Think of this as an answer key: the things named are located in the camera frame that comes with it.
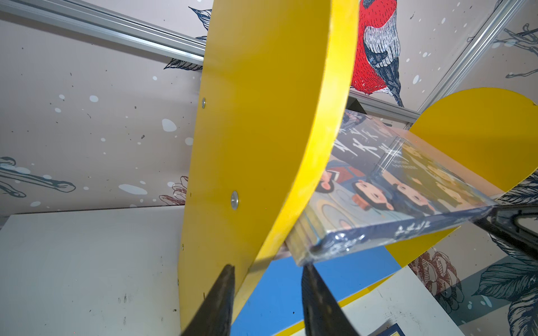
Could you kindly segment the blue book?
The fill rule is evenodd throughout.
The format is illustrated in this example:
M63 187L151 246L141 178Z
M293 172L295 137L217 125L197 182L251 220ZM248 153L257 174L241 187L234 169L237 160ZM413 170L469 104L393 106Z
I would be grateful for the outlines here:
M405 336L400 326L395 323L392 325L385 324L374 330L369 336Z

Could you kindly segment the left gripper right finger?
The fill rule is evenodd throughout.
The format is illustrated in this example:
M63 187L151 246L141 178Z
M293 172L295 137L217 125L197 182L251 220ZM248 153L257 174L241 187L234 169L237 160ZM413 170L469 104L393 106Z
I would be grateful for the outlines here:
M301 294L306 335L359 335L312 264L303 267Z

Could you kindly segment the colourful illustrated thick book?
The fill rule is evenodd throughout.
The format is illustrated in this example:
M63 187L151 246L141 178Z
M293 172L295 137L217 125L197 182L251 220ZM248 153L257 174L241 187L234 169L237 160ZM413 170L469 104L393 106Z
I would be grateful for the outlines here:
M493 205L390 127L348 110L286 244L304 266L453 228Z

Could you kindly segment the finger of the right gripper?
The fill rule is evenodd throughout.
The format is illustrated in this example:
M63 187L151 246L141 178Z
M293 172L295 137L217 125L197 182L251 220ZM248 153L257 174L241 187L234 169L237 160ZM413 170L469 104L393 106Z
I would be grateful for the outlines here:
M516 252L524 253L537 260L537 232L520 224L521 221L537 218L537 205L497 205L474 225L502 240Z

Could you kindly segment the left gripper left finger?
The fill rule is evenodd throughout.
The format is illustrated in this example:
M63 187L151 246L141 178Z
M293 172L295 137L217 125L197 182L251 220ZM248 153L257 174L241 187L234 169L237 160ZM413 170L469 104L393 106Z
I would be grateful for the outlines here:
M230 335L234 295L235 267L227 264L182 335Z

